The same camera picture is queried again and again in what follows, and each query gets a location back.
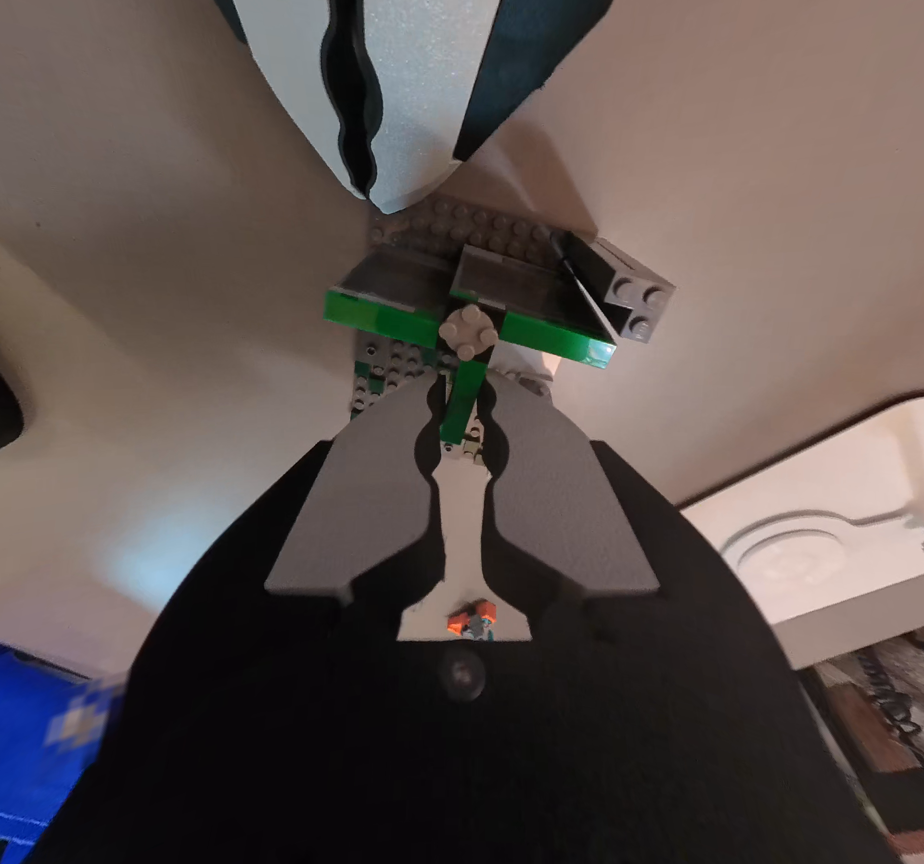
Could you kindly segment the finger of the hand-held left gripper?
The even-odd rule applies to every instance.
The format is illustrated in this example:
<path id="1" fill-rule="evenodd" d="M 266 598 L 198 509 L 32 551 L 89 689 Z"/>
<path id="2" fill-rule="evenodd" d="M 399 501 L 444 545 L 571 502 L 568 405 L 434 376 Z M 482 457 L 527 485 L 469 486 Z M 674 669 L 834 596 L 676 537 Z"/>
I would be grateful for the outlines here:
<path id="1" fill-rule="evenodd" d="M 356 41 L 358 0 L 232 0 L 277 100 L 334 176 L 364 198 L 373 161 L 368 84 Z"/>
<path id="2" fill-rule="evenodd" d="M 410 207 L 456 169 L 456 144 L 501 0 L 361 0 L 372 68 L 368 198 Z"/>

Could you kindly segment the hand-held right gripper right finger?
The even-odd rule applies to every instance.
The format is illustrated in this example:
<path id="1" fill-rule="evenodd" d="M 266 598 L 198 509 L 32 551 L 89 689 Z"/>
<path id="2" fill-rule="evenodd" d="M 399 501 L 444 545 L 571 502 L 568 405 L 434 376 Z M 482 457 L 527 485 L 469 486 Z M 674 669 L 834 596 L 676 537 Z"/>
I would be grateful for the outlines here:
<path id="1" fill-rule="evenodd" d="M 488 376 L 479 396 L 481 454 L 500 539 L 596 596 L 660 584 L 588 437 L 546 398 Z"/>

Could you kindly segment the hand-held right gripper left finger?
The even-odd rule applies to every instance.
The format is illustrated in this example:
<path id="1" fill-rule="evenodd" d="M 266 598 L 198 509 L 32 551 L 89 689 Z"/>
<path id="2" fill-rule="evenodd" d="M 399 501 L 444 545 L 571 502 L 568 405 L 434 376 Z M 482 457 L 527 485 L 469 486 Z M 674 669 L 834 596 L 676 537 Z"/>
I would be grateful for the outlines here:
<path id="1" fill-rule="evenodd" d="M 345 596 L 391 558 L 399 599 L 422 599 L 445 576 L 433 472 L 441 460 L 445 376 L 384 396 L 334 439 L 264 588 Z"/>

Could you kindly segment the grey green toy brick model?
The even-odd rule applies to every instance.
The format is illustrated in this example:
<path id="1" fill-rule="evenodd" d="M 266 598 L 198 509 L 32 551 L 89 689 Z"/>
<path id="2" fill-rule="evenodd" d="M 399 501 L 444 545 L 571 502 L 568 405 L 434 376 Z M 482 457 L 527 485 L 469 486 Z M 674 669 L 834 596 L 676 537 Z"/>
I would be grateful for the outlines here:
<path id="1" fill-rule="evenodd" d="M 356 332 L 351 419 L 441 374 L 444 450 L 480 464 L 487 373 L 549 398 L 562 360 L 603 370 L 619 341 L 649 343 L 675 293 L 602 238 L 435 193 L 372 212 L 367 255 L 326 293 L 324 318 Z"/>

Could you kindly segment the small orange brick figure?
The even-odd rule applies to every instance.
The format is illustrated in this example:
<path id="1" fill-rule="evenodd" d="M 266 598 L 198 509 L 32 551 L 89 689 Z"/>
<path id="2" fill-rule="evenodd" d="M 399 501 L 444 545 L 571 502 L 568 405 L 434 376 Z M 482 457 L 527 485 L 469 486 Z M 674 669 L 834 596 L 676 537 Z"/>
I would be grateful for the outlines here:
<path id="1" fill-rule="evenodd" d="M 496 605 L 486 599 L 469 602 L 447 617 L 446 630 L 460 638 L 473 641 L 493 641 L 497 620 Z"/>

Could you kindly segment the white plastic tray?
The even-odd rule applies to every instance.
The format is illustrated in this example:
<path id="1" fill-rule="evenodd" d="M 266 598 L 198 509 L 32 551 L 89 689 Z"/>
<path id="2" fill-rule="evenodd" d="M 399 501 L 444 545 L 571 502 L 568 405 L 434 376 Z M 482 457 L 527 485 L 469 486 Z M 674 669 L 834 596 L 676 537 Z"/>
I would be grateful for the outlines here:
<path id="1" fill-rule="evenodd" d="M 919 393 L 683 508 L 793 668 L 922 626 L 922 454 Z"/>

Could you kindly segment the black rounded object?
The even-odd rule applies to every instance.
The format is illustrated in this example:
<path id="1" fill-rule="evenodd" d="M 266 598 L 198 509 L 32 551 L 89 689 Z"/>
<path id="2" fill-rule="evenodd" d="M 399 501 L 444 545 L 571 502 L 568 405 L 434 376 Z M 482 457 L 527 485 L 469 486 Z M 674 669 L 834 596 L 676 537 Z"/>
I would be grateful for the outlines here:
<path id="1" fill-rule="evenodd" d="M 28 394 L 12 367 L 1 362 L 1 449 L 16 442 L 28 421 Z"/>

